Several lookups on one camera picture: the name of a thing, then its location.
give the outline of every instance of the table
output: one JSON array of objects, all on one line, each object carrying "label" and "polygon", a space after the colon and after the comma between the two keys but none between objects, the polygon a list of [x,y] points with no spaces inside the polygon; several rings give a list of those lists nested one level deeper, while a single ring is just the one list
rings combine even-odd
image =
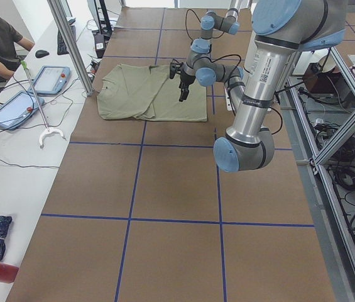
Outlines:
[{"label": "table", "polygon": [[[84,65],[88,66],[91,56],[96,56],[94,39],[92,33],[87,29],[86,21],[77,19],[74,24],[77,29],[77,37],[79,37],[77,45],[84,60]],[[48,50],[50,55],[36,59],[35,52],[38,49]],[[25,61],[32,77],[38,73],[43,65],[69,66],[71,76],[65,89],[70,87],[71,83],[78,78],[70,56],[57,55],[57,26],[54,21],[37,41]],[[17,81],[26,79],[22,67],[15,72],[14,78]],[[14,82],[15,80],[11,79],[8,86]],[[29,84],[24,84],[24,87],[27,89]],[[7,101],[19,90],[22,90],[19,85],[12,85],[5,89],[0,94],[0,102]],[[44,126],[3,131],[0,133],[0,159],[19,165],[59,166],[85,101],[85,92],[80,81],[76,80],[65,93],[65,96],[72,99],[73,103],[71,100],[60,96],[53,104],[50,104],[49,102],[53,97],[45,98],[48,104],[44,106],[44,111],[50,125],[59,124],[64,117],[58,128],[64,132],[67,140],[62,139],[60,135],[49,136],[45,139],[44,149],[40,149],[38,138],[44,130]],[[22,127],[39,124],[42,124],[42,118],[36,112]],[[22,169],[10,167],[0,162],[0,215],[13,217],[13,223],[6,239],[7,251],[3,262],[15,266],[21,264],[57,170],[47,168]],[[0,301],[6,299],[11,286],[12,284],[0,283]]]}]

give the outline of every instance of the grid line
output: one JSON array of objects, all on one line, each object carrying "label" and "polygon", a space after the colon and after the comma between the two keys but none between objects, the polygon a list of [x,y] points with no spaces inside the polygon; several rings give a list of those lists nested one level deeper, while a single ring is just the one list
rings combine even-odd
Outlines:
[{"label": "grid line", "polygon": [[129,215],[128,215],[128,222],[127,222],[127,228],[126,228],[126,236],[124,238],[124,245],[123,245],[123,254],[121,256],[121,262],[120,262],[120,270],[119,270],[119,277],[117,279],[117,288],[116,288],[116,294],[114,296],[114,302],[118,301],[119,298],[119,292],[120,292],[120,285],[121,285],[121,278],[123,276],[123,267],[124,267],[124,260],[126,258],[126,250],[127,250],[127,242],[128,242],[128,235],[129,235],[129,228],[131,225],[131,217],[133,215],[133,208],[134,208],[134,202],[135,202],[135,193],[136,193],[136,188],[137,188],[137,183],[138,183],[138,176],[139,176],[139,168],[141,165],[141,159],[142,159],[142,152],[144,149],[144,139],[145,139],[145,132],[146,132],[146,122],[144,125],[144,130],[142,133],[142,139],[141,139],[141,148],[139,150],[139,157],[138,157],[138,163],[137,163],[137,170],[135,174],[135,180],[134,180],[134,189],[133,189],[133,195],[131,197],[131,205],[129,209]]},{"label": "grid line", "polygon": [[[156,65],[156,63],[157,63],[157,61],[158,61],[158,54],[159,54],[159,47],[160,47],[160,39],[161,39],[163,21],[164,21],[164,19],[165,19],[165,11],[166,11],[166,9],[164,8],[164,9],[163,9],[162,22],[161,22],[161,25],[160,25],[160,33],[159,33],[159,40],[158,40],[158,48],[157,48],[157,51],[156,51],[155,65]],[[125,239],[124,239],[123,255],[121,256],[119,277],[118,277],[118,279],[117,279],[117,288],[116,288],[116,294],[114,295],[114,302],[117,302],[118,299],[119,299],[120,286],[121,286],[121,278],[123,277],[123,268],[124,268],[124,261],[125,261],[125,258],[126,258],[126,251],[127,251],[129,228],[130,228],[130,226],[131,226],[131,218],[132,218],[132,216],[133,216],[133,209],[134,209],[134,202],[135,202],[135,194],[136,194],[136,188],[137,188],[138,177],[139,177],[139,168],[140,168],[140,165],[141,165],[142,153],[143,153],[143,149],[144,149],[146,125],[147,125],[147,121],[145,121],[145,124],[144,124],[144,129],[143,129],[143,134],[142,134],[142,139],[141,139],[141,146],[140,146],[140,149],[139,149],[139,157],[138,157],[138,163],[137,163],[137,171],[136,171],[135,180],[134,180],[133,195],[132,195],[132,197],[131,197],[131,206],[130,206],[129,215],[128,215],[128,222],[127,222],[127,229],[126,229],[126,237],[125,237]]]},{"label": "grid line", "polygon": [[90,216],[90,215],[68,215],[42,213],[42,217],[69,218],[69,219],[92,219],[92,220],[119,220],[119,221],[140,221],[153,223],[188,223],[196,225],[241,225],[247,227],[279,227],[279,228],[314,228],[313,224],[307,223],[267,223],[267,222],[240,222],[240,221],[208,221],[208,220],[176,220],[165,218],[128,218],[111,216]]},{"label": "grid line", "polygon": [[223,215],[222,215],[222,194],[221,194],[221,178],[219,175],[219,167],[216,166],[216,183],[217,183],[217,200],[219,207],[219,233],[221,234],[221,264],[222,264],[222,281],[223,281],[223,301],[227,302],[227,286],[226,286],[226,265],[225,265],[225,247],[223,237]]}]

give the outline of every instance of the blue joint cap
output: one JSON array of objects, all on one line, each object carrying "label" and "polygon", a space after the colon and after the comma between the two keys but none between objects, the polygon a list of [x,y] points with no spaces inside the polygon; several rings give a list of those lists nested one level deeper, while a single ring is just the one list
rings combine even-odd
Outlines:
[{"label": "blue joint cap", "polygon": [[201,18],[201,28],[203,30],[211,30],[214,28],[215,20],[211,16],[203,16]]},{"label": "blue joint cap", "polygon": [[238,33],[240,27],[240,23],[234,22],[233,25],[229,29],[229,34],[230,35],[235,35]]},{"label": "blue joint cap", "polygon": [[209,67],[203,67],[197,70],[195,77],[201,86],[207,87],[216,82],[216,73]]},{"label": "blue joint cap", "polygon": [[225,172],[237,172],[239,170],[239,159],[232,143],[220,137],[214,144],[214,158],[217,166]]},{"label": "blue joint cap", "polygon": [[204,39],[195,39],[192,42],[191,50],[196,53],[209,53],[209,43]]},{"label": "blue joint cap", "polygon": [[243,78],[244,77],[244,69],[241,66],[238,66],[238,69],[240,71],[240,77]]}]

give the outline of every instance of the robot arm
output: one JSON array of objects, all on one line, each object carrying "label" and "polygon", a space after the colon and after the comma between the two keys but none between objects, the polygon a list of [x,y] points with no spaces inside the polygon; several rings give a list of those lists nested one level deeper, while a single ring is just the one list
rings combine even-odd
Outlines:
[{"label": "robot arm", "polygon": [[237,172],[269,164],[275,147],[263,120],[289,56],[339,44],[344,38],[346,7],[347,0],[259,0],[252,20],[257,51],[245,86],[241,69],[211,62],[210,43],[203,35],[194,41],[180,71],[182,94],[186,88],[188,94],[195,79],[202,86],[223,82],[238,105],[226,137],[214,144],[219,168]]}]

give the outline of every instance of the sticker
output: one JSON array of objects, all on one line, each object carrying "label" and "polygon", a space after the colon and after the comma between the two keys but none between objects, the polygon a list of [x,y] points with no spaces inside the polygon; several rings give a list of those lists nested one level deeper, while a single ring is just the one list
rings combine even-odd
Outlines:
[{"label": "sticker", "polygon": [[253,61],[253,64],[252,64],[252,66],[250,68],[250,77],[253,76],[255,70],[257,69],[259,59],[261,58],[261,54],[262,54],[261,51],[257,51],[255,56],[254,56],[254,61]]},{"label": "sticker", "polygon": [[275,57],[267,56],[263,70],[261,71],[261,74],[259,75],[258,82],[264,83],[266,85],[271,84],[273,74],[271,75],[272,72],[276,71],[276,67],[278,66],[279,60]]}]

